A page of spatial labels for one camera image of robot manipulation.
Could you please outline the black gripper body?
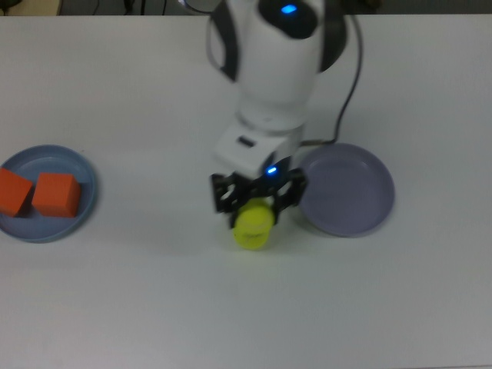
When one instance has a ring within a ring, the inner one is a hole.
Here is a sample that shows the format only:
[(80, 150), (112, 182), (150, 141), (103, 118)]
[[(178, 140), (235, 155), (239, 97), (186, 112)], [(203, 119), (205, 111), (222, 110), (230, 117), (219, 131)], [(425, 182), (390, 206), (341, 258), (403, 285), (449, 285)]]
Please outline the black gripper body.
[(239, 174), (250, 180), (250, 199), (270, 197), (269, 188), (273, 185), (275, 178), (280, 174), (290, 171), (292, 157), (287, 156), (282, 159), (275, 159), (271, 154), (261, 168), (261, 173), (256, 178), (248, 178), (246, 175)]

